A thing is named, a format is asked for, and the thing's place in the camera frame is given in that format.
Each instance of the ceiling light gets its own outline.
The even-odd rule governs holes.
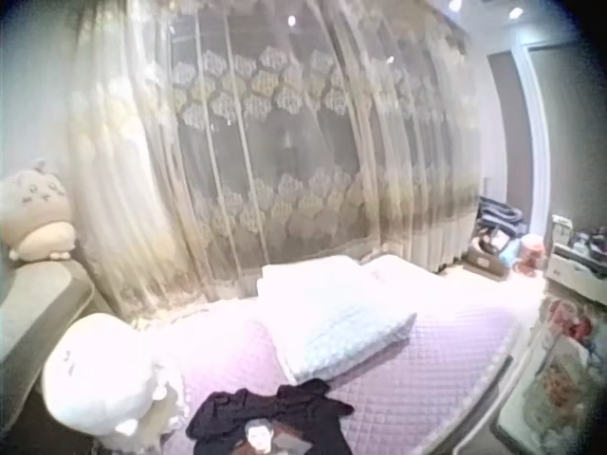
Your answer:
[[[462,0],[451,0],[449,2],[449,9],[453,12],[457,12],[462,8]]]
[[[509,14],[510,20],[514,21],[523,15],[524,11],[522,8],[513,8]]]

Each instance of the white plush toy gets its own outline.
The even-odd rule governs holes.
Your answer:
[[[0,237],[14,261],[67,260],[75,246],[65,188],[43,165],[2,182]]]
[[[105,314],[76,321],[48,357],[42,393],[50,415],[107,448],[150,453],[183,424],[181,375],[158,362],[153,344]]]

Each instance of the sheer curtain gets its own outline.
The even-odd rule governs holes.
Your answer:
[[[436,270],[466,248],[474,90],[464,38],[424,4],[131,0],[76,23],[64,175],[128,317],[249,294],[264,264]]]

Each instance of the floral curtain pattern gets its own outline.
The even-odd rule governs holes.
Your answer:
[[[469,61],[425,5],[100,5],[78,25],[65,175],[124,313],[250,294],[264,264],[392,252],[436,270],[467,247]]]

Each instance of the purple quilted bedspread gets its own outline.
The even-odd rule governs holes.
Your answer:
[[[386,274],[394,275],[394,269]],[[432,449],[474,406],[506,358],[516,327],[507,310],[487,302],[488,295],[471,299],[428,276],[397,280],[403,298],[418,306],[408,345],[393,345],[332,384],[331,396],[355,408],[341,421],[355,454]],[[184,375],[190,416],[213,391],[244,387],[272,395],[286,384],[254,308],[254,301],[218,305],[154,330]],[[164,447],[165,455],[191,453],[184,428]]]

